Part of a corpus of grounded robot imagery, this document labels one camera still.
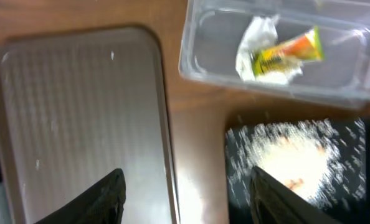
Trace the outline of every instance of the table surface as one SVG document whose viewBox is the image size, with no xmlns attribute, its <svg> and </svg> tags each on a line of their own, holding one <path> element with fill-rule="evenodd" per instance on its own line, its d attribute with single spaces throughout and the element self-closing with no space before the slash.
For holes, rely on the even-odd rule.
<svg viewBox="0 0 370 224">
<path fill-rule="evenodd" d="M 205 85 L 179 76 L 186 0 L 0 0 L 0 44 L 15 38 L 128 25 L 160 41 L 181 223 L 228 223 L 224 133 L 229 126 L 370 114 Z"/>
</svg>

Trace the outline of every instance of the clear plastic bin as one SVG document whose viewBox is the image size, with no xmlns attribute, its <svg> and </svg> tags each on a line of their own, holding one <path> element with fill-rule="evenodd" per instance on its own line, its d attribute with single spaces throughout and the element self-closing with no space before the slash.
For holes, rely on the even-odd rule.
<svg viewBox="0 0 370 224">
<path fill-rule="evenodd" d="M 235 56 L 253 16 L 280 14 L 278 41 L 314 25 L 326 59 L 289 85 L 242 81 Z M 358 107 L 370 100 L 370 1 L 189 0 L 179 70 L 184 78 L 301 100 Z"/>
</svg>

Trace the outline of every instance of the black speckled mat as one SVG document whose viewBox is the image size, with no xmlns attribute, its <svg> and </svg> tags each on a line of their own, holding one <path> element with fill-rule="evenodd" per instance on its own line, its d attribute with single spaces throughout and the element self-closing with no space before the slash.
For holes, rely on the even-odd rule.
<svg viewBox="0 0 370 224">
<path fill-rule="evenodd" d="M 343 182 L 332 180 L 332 188 L 325 189 L 329 200 L 321 209 L 331 217 L 350 223 L 363 219 L 366 204 L 366 132 L 360 119 L 342 122 L 329 122 L 338 134 L 330 137 L 340 152 L 339 162 L 344 165 Z M 246 150 L 253 141 L 252 135 L 257 126 L 243 126 L 230 129 L 225 135 L 225 168 L 227 173 L 227 195 L 229 218 L 232 224 L 253 223 L 250 212 L 250 175 L 242 175 L 239 181 L 230 185 L 229 177 L 235 174 L 235 167 L 241 163 L 240 154 L 248 156 Z M 265 126 L 269 132 L 270 125 Z"/>
</svg>

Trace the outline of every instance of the baking tray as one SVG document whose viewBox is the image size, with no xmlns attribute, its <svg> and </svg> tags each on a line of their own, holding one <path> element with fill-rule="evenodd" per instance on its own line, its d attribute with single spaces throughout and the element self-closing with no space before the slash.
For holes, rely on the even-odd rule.
<svg viewBox="0 0 370 224">
<path fill-rule="evenodd" d="M 16 223 L 44 218 L 116 168 L 123 223 L 177 223 L 155 38 L 127 27 L 0 46 L 0 162 Z"/>
</svg>

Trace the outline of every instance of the brown tabletop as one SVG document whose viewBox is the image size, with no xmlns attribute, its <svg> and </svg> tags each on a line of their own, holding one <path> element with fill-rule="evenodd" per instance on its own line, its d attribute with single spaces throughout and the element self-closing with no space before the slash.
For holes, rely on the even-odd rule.
<svg viewBox="0 0 370 224">
<path fill-rule="evenodd" d="M 185 0 L 0 0 L 0 44 L 12 37 L 143 25 L 159 38 L 181 223 L 228 223 L 224 133 L 229 126 L 353 111 L 183 80 Z M 361 112 L 370 114 L 370 105 Z"/>
</svg>

